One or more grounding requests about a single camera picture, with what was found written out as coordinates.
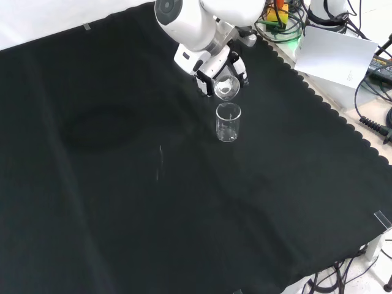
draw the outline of wire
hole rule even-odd
[[[314,275],[314,283],[313,283],[313,286],[312,286],[312,288],[311,288],[311,291],[309,292],[309,294],[313,294],[314,293],[314,289],[315,289],[315,287],[316,287],[316,283],[317,283],[317,278],[319,277],[319,273],[317,272],[315,275]]]
[[[381,89],[381,91],[383,91],[384,94],[386,94],[386,97],[382,96],[379,92],[377,92],[377,91],[373,88],[373,86],[372,86],[371,84],[369,84],[368,81],[365,80],[364,83],[367,84],[367,86],[368,86],[369,88],[371,88],[371,90],[373,91],[373,94],[374,94],[374,95],[380,96],[380,97],[381,97],[382,99],[384,99],[385,101],[392,102],[391,97],[390,97],[383,89],[381,89],[382,85],[380,85],[380,89]]]
[[[255,28],[257,30],[257,32],[266,40],[272,42],[272,43],[286,43],[286,42],[291,42],[294,40],[298,40],[301,35],[302,35],[302,30],[305,26],[303,18],[305,16],[305,11],[298,6],[298,2],[299,0],[295,0],[295,2],[293,3],[288,3],[285,2],[285,4],[288,5],[288,11],[284,10],[284,9],[278,9],[277,5],[276,5],[276,0],[273,1],[273,3],[268,4],[262,15],[260,16],[260,18],[255,22]],[[271,9],[275,10],[275,14],[276,14],[276,18],[277,18],[277,22],[270,22],[270,21],[266,21],[265,20],[265,15],[269,14]],[[284,12],[288,15],[288,19],[290,20],[294,20],[294,24],[291,25],[291,27],[289,28],[283,28],[284,24],[280,18],[279,12]],[[263,23],[265,25],[271,25],[271,26],[276,26],[273,31],[271,32],[271,34],[273,35],[273,37],[275,39],[272,39],[272,37],[270,37],[269,35],[266,34],[266,32],[263,32],[258,26],[257,23]],[[294,35],[296,34],[295,37],[292,38],[288,38],[288,39],[284,39],[284,40],[279,40],[277,39],[277,35]]]
[[[392,102],[391,96],[388,95],[388,93],[385,91],[384,86],[382,85],[382,81],[380,81],[380,89],[381,91],[387,96],[388,100]]]
[[[358,115],[360,116],[360,118],[363,118],[364,116],[363,116],[363,115],[360,113],[360,111],[358,110],[358,106],[357,106],[357,104],[356,104],[356,96],[358,95],[358,91],[359,91],[359,89],[360,89],[360,87],[361,87],[361,84],[362,84],[369,76],[371,76],[372,74],[374,74],[377,70],[386,69],[387,67],[392,67],[392,64],[387,64],[387,65],[385,65],[385,66],[380,66],[379,68],[374,69],[374,70],[372,70],[371,72],[367,73],[367,74],[364,76],[364,78],[360,81],[358,87],[356,87],[355,94],[354,94],[354,106],[355,106],[355,110],[356,110],[356,112],[358,113]]]
[[[301,293],[301,294],[304,294],[304,293],[305,293],[306,285],[307,285],[307,284],[305,284],[304,287],[302,288],[302,293]]]
[[[344,283],[344,285],[347,285],[349,282],[352,282],[352,281],[354,281],[355,279],[358,279],[359,277],[361,277],[361,276],[363,276],[364,274],[366,274],[368,271],[369,271],[369,269],[372,267],[372,266],[374,266],[374,264],[377,262],[377,260],[379,259],[379,257],[377,256],[377,258],[374,260],[374,262],[367,268],[367,270],[365,271],[365,272],[363,272],[363,273],[361,273],[359,276],[357,276],[357,277],[354,277],[353,279],[351,279],[351,280],[349,280],[348,282],[345,282]]]
[[[360,0],[360,27],[358,28],[358,30],[360,31],[362,28],[362,0]]]
[[[322,279],[320,282],[318,282],[317,286],[320,285],[322,282],[324,282],[325,280],[327,280],[330,276],[336,274],[336,270],[333,271],[333,273],[327,275],[327,277],[325,277],[324,279]]]
[[[350,26],[352,26],[353,28],[347,27],[347,29],[349,29],[352,32],[357,33],[362,39],[365,40],[369,40],[356,26],[355,24],[348,19],[348,23]],[[382,48],[380,45],[377,46],[379,48],[379,50],[383,51],[384,53],[386,53],[390,58],[392,58],[392,54],[390,54],[389,52],[387,52],[384,48]]]
[[[386,126],[392,129],[392,108],[388,111],[388,114],[386,115]]]
[[[391,256],[389,256],[388,254],[386,254],[384,250],[382,250],[382,249],[381,249],[381,252],[382,252],[382,253],[384,253],[384,254],[385,254],[385,256],[386,256],[386,257],[388,257],[389,259],[392,259],[392,257],[391,257]]]

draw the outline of floor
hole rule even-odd
[[[392,231],[386,233],[386,239],[392,239]],[[386,241],[383,250],[392,256],[392,241]],[[343,273],[348,260],[342,266],[341,272]],[[371,262],[369,262],[365,256],[358,257],[354,259],[350,270],[347,281],[350,279],[359,276],[369,267]],[[331,274],[334,270],[328,269],[319,274],[319,281],[327,275]],[[385,294],[386,292],[383,289],[383,286],[389,281],[392,275],[392,260],[385,256],[383,253],[379,255],[379,259],[376,261],[374,266],[363,276],[355,279],[354,281],[348,283],[345,287],[345,294]],[[292,285],[288,289],[283,292],[283,294],[301,294],[304,284],[306,283],[307,278],[299,281],[295,285]],[[332,275],[330,278],[322,282],[321,286],[329,287],[334,285],[336,282],[336,276]],[[310,287],[307,286],[305,288],[305,293],[308,294],[310,291]]]

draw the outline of white paper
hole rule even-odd
[[[350,88],[366,74],[377,43],[307,26],[295,70]]]

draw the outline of black cloth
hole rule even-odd
[[[0,293],[280,293],[381,232],[392,171],[265,42],[233,143],[151,4],[0,52]]]

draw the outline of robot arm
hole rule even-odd
[[[245,65],[227,44],[239,39],[253,46],[254,32],[239,34],[237,27],[253,25],[264,5],[265,0],[156,0],[155,13],[163,30],[179,43],[175,62],[195,75],[198,87],[210,96],[213,81],[222,74],[247,84]]]

